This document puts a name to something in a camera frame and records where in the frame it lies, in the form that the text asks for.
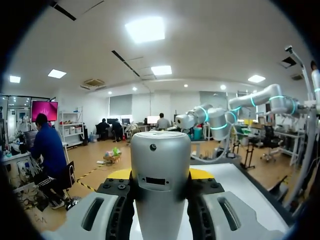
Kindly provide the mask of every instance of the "toy pile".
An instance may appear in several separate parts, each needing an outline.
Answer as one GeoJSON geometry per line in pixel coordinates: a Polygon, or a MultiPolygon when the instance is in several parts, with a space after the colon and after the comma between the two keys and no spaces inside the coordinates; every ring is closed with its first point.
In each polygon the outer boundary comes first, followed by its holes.
{"type": "Polygon", "coordinates": [[[120,160],[120,156],[121,156],[120,149],[117,147],[114,147],[112,151],[105,152],[103,159],[111,163],[116,163],[120,160]]]}

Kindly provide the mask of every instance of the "ceiling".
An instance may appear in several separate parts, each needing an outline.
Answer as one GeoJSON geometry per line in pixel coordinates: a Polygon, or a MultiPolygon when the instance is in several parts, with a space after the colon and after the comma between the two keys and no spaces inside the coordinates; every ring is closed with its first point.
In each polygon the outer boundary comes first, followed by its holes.
{"type": "Polygon", "coordinates": [[[113,96],[157,90],[219,91],[221,84],[228,92],[275,83],[284,88],[304,86],[303,80],[290,78],[301,72],[298,65],[285,69],[279,62],[288,57],[287,45],[307,66],[311,55],[295,28],[268,0],[105,0],[93,7],[99,2],[58,1],[75,21],[48,7],[21,41],[7,70],[21,82],[8,80],[4,93],[79,89],[92,78],[107,85],[90,93],[98,97],[109,97],[109,91],[113,96]],[[134,43],[125,24],[150,16],[163,18],[165,39],[134,43]],[[172,74],[142,81],[113,50],[141,76],[162,65],[171,65],[172,74]],[[52,69],[66,75],[48,77],[52,69]],[[252,84],[248,78],[256,74],[266,80],[252,84]]]}

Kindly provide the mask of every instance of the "pink screen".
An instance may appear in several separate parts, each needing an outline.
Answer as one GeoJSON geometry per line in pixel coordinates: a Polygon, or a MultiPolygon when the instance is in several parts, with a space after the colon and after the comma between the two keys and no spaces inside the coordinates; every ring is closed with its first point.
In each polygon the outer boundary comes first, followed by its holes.
{"type": "Polygon", "coordinates": [[[31,121],[34,123],[38,114],[44,114],[48,121],[56,121],[58,103],[55,101],[33,101],[31,108],[31,121]]]}

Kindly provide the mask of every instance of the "white robotic arm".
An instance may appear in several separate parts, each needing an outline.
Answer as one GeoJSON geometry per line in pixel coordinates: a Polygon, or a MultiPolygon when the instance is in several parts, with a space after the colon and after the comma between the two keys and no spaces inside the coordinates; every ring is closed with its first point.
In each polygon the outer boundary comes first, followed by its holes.
{"type": "Polygon", "coordinates": [[[195,107],[186,114],[176,116],[176,125],[181,129],[190,129],[197,124],[210,123],[213,138],[217,141],[226,139],[232,124],[238,120],[238,111],[242,107],[255,107],[269,102],[274,114],[290,114],[297,117],[304,109],[298,109],[299,102],[283,95],[278,84],[245,96],[229,100],[230,110],[214,108],[210,104],[195,107]]]}

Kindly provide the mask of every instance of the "shelf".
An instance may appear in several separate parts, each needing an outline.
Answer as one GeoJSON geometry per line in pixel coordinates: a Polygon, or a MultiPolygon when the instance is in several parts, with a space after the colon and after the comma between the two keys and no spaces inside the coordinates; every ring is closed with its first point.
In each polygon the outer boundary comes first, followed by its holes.
{"type": "Polygon", "coordinates": [[[59,114],[81,114],[81,111],[78,112],[73,112],[73,111],[64,111],[64,112],[59,112],[59,114]]]}
{"type": "Polygon", "coordinates": [[[75,136],[75,135],[80,135],[80,134],[83,134],[83,132],[64,135],[64,137],[70,137],[70,136],[75,136]]]}
{"type": "Polygon", "coordinates": [[[28,189],[28,188],[32,188],[34,185],[35,185],[34,182],[30,182],[30,183],[28,183],[28,184],[26,184],[26,185],[23,185],[23,186],[21,186],[21,187],[18,187],[18,188],[16,188],[16,189],[14,189],[14,190],[13,190],[13,193],[19,193],[19,192],[21,192],[22,190],[25,190],[25,189],[28,189]]]}
{"type": "Polygon", "coordinates": [[[76,126],[76,125],[82,125],[83,122],[78,122],[78,123],[69,123],[69,124],[60,124],[60,127],[63,127],[63,126],[76,126]]]}
{"type": "Polygon", "coordinates": [[[68,143],[68,145],[66,147],[69,148],[69,147],[73,147],[76,145],[80,145],[82,143],[83,143],[82,141],[71,142],[71,143],[68,143]]]}

